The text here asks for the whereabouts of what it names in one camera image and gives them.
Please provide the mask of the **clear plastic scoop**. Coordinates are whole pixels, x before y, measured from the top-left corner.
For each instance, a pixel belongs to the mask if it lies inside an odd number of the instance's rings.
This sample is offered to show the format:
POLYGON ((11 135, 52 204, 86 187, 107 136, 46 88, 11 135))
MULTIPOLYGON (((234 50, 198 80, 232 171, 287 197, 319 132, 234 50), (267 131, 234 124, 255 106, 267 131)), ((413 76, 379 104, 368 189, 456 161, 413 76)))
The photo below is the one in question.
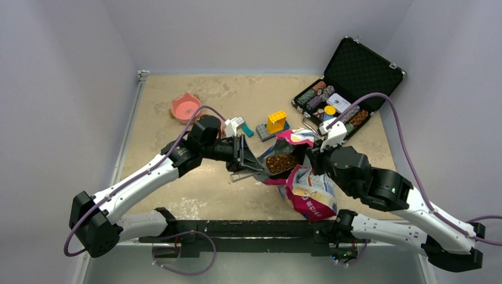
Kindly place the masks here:
POLYGON ((230 182, 254 178, 260 182, 287 178, 300 164, 300 159, 293 154, 276 154, 258 160, 254 164, 240 165, 231 175, 230 182))

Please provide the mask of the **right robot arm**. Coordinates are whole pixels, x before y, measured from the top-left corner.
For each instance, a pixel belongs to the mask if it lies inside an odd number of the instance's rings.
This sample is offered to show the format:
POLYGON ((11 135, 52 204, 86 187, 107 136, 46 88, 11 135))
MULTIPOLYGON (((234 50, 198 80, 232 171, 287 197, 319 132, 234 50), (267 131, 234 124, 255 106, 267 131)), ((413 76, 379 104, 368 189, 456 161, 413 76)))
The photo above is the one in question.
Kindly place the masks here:
POLYGON ((347 196, 406 221, 398 224, 341 209, 332 225, 338 241, 375 240, 406 248, 448 272, 482 267, 483 253, 476 238, 484 238, 485 226, 463 222, 442 209, 428 205, 418 188, 399 173, 372 167, 367 156, 353 147, 308 148, 306 155, 315 174, 325 174, 347 196))

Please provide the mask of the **colourful pet food bag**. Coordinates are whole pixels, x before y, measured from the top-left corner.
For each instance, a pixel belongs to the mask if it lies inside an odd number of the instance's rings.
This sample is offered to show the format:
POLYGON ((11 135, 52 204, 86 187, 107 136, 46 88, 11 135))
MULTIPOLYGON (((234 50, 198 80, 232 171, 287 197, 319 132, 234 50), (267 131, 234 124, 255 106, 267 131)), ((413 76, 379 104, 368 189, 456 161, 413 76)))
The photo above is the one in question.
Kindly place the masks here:
POLYGON ((261 160, 276 154, 293 154, 300 159, 300 164, 288 177, 262 183, 276 186, 283 199, 309 221, 322 221, 337 214, 334 182, 327 175, 315 175, 305 154, 316 138, 312 131, 304 128, 286 130, 277 135, 275 144, 258 157, 261 160))

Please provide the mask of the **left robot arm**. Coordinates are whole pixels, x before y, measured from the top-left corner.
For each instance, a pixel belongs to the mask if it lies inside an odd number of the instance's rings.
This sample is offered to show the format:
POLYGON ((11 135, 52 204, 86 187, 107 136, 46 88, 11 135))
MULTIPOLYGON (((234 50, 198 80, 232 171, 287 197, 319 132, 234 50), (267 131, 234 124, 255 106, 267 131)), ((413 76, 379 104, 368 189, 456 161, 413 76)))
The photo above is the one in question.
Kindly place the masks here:
POLYGON ((111 251, 128 234, 121 225, 124 214, 160 187, 199 167, 203 159, 225 162, 228 172, 265 172, 249 148, 245 135, 231 133, 232 121, 203 115, 190 130, 166 145, 154 159, 121 182, 91 196, 82 191, 73 197, 70 235, 64 254, 71 256, 69 243, 77 237, 87 252, 97 258, 111 251))

